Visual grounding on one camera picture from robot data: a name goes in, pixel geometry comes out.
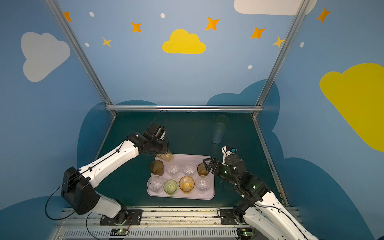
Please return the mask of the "brown amber short cup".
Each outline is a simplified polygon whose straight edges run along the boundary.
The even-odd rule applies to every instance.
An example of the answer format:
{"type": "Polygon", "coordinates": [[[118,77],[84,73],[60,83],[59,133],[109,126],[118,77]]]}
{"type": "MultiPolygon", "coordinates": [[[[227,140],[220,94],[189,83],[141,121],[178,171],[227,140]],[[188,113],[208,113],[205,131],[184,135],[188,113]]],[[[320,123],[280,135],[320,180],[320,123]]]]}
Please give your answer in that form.
{"type": "Polygon", "coordinates": [[[197,172],[199,176],[208,176],[209,171],[207,171],[205,165],[203,163],[197,166],[197,172]]]}

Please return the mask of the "clear faceted glass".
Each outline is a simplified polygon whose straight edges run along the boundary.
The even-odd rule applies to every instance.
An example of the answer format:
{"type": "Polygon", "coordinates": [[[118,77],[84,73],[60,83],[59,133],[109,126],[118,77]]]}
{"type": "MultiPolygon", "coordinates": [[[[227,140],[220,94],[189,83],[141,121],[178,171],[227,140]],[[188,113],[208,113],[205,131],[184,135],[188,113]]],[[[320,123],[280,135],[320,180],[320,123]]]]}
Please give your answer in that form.
{"type": "Polygon", "coordinates": [[[186,176],[194,176],[197,172],[197,166],[195,163],[189,162],[183,166],[182,171],[186,176]]]}
{"type": "Polygon", "coordinates": [[[148,190],[151,193],[159,194],[163,191],[164,181],[160,176],[153,176],[147,182],[148,190]]]}
{"type": "Polygon", "coordinates": [[[172,178],[177,178],[180,175],[181,166],[179,164],[169,163],[166,171],[172,178]]]}
{"type": "Polygon", "coordinates": [[[199,176],[195,180],[195,188],[200,194],[205,194],[211,187],[210,180],[207,176],[199,176]]]}

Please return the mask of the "tall yellow plastic cup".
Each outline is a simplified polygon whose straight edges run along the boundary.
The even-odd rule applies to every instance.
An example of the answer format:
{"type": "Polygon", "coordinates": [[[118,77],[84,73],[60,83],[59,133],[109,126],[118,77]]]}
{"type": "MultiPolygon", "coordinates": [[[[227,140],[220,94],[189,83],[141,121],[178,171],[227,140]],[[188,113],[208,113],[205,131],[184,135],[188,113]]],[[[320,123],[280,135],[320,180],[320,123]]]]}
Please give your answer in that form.
{"type": "Polygon", "coordinates": [[[167,150],[165,154],[158,154],[157,158],[169,163],[174,160],[174,155],[170,150],[167,150]]]}

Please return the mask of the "dark olive cup back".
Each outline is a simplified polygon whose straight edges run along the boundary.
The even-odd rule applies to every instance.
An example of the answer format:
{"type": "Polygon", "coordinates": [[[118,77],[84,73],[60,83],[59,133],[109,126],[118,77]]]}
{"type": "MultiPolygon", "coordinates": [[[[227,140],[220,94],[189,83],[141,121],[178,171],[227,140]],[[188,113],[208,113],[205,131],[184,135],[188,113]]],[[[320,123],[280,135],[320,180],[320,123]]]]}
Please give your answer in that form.
{"type": "Polygon", "coordinates": [[[153,175],[162,177],[165,171],[164,163],[160,160],[155,160],[151,163],[150,169],[153,175]]]}

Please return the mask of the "lilac plastic tray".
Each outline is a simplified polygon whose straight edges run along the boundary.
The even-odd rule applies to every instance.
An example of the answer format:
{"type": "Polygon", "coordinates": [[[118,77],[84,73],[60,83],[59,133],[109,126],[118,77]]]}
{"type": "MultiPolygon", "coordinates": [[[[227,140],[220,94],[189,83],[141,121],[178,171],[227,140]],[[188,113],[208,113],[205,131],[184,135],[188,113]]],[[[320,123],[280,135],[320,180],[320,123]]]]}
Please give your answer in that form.
{"type": "MultiPolygon", "coordinates": [[[[197,189],[194,187],[194,189],[186,194],[184,192],[182,192],[182,190],[179,188],[179,180],[186,176],[183,174],[183,171],[182,171],[182,168],[185,164],[189,163],[189,162],[192,162],[192,163],[195,163],[196,166],[198,166],[199,164],[203,163],[203,159],[206,159],[208,158],[208,156],[197,156],[197,155],[181,155],[181,154],[175,154],[174,155],[174,160],[172,162],[169,162],[169,163],[175,163],[175,164],[179,164],[181,166],[181,171],[180,171],[180,175],[177,177],[177,178],[172,178],[166,171],[167,169],[167,166],[168,166],[168,162],[165,162],[159,158],[155,158],[155,160],[160,160],[164,163],[164,174],[162,176],[163,178],[163,181],[165,183],[165,181],[167,180],[175,180],[177,183],[178,183],[178,190],[177,192],[173,195],[173,196],[169,196],[168,194],[165,193],[165,191],[163,190],[161,193],[159,194],[155,194],[155,193],[151,193],[149,190],[148,190],[148,187],[147,187],[147,193],[149,196],[151,197],[163,197],[163,198],[178,198],[178,199],[193,199],[193,200],[212,200],[215,196],[215,181],[214,181],[214,176],[213,174],[208,174],[208,178],[210,180],[210,183],[211,183],[211,187],[210,189],[208,190],[207,193],[205,194],[200,194],[197,189]]],[[[194,181],[199,177],[198,175],[198,172],[195,173],[194,176],[190,176],[194,179],[194,181]]]]}

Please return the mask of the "yellow short cup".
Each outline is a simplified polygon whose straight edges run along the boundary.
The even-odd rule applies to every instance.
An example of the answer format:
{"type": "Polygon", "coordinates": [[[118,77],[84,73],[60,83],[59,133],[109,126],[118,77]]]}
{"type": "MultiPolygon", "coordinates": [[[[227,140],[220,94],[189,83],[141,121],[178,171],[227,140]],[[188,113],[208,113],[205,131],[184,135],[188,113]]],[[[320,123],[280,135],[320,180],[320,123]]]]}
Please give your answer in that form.
{"type": "Polygon", "coordinates": [[[184,176],[179,180],[179,188],[186,194],[190,193],[194,187],[195,181],[190,176],[184,176]]]}

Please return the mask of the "tall pale blue cup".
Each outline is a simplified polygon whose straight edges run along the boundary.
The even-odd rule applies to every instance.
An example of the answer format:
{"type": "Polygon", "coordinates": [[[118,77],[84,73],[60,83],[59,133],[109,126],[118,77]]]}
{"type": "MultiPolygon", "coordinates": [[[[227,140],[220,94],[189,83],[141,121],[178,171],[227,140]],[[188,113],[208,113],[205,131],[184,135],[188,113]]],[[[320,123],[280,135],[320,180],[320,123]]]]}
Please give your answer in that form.
{"type": "Polygon", "coordinates": [[[213,136],[212,136],[212,141],[215,143],[215,144],[220,144],[223,140],[223,137],[225,135],[225,132],[226,132],[226,126],[222,123],[216,123],[214,126],[213,126],[213,136]]]}

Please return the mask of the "small green cup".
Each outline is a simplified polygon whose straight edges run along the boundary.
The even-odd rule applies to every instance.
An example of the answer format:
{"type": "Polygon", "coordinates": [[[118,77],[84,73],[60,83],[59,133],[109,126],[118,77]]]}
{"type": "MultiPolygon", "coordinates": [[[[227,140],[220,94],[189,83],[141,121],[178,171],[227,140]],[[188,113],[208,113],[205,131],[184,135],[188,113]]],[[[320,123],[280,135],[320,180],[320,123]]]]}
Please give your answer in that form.
{"type": "Polygon", "coordinates": [[[173,196],[178,190],[178,183],[175,180],[167,180],[163,185],[164,191],[169,196],[173,196]]]}

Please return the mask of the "green tinted cup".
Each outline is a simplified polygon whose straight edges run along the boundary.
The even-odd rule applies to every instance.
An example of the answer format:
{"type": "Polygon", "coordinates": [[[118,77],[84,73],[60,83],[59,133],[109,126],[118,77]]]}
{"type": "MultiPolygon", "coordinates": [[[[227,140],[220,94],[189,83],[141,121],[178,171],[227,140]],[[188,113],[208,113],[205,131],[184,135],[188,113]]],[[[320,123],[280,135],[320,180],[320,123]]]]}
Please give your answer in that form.
{"type": "Polygon", "coordinates": [[[227,126],[229,124],[229,118],[225,115],[219,115],[216,118],[216,122],[227,126]]]}

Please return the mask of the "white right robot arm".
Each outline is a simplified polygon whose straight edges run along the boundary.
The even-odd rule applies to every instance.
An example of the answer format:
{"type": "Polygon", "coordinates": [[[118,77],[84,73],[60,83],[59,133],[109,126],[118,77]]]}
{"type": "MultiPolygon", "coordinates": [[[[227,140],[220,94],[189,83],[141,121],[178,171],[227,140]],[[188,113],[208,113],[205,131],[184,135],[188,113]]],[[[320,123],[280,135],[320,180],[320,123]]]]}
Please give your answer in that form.
{"type": "Polygon", "coordinates": [[[224,153],[222,160],[207,158],[203,163],[207,171],[233,184],[243,198],[235,212],[269,240],[317,239],[289,213],[265,182],[249,173],[238,155],[224,153]]]}

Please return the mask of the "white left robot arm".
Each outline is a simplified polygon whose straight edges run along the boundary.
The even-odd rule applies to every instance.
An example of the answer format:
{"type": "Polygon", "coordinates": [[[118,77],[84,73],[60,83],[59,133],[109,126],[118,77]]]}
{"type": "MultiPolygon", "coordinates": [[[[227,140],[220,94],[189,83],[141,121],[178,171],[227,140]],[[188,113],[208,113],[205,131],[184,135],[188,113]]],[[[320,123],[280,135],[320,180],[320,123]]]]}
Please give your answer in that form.
{"type": "Polygon", "coordinates": [[[154,122],[144,133],[133,133],[116,148],[94,162],[67,169],[61,195],[78,215],[97,213],[122,225],[128,218],[127,208],[115,199],[97,193],[96,187],[112,172],[140,154],[163,155],[169,150],[164,126],[154,122]]]}

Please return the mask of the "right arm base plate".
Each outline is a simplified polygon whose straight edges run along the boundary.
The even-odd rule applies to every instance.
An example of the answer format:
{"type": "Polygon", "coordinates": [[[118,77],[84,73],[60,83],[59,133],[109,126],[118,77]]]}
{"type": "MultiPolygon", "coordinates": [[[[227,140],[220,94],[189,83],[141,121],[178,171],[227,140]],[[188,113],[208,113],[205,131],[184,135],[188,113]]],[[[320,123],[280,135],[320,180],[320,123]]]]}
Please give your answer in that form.
{"type": "Polygon", "coordinates": [[[221,225],[246,225],[243,215],[234,209],[219,209],[218,216],[221,220],[221,225]]]}

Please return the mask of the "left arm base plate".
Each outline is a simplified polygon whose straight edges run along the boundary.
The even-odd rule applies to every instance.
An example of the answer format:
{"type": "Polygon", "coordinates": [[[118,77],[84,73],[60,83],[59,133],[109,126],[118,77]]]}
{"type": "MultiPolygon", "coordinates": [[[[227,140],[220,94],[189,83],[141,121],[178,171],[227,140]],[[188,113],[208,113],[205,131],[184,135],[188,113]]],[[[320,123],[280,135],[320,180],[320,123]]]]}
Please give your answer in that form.
{"type": "Polygon", "coordinates": [[[142,209],[121,210],[114,218],[102,215],[100,226],[139,226],[142,215],[142,209]]]}

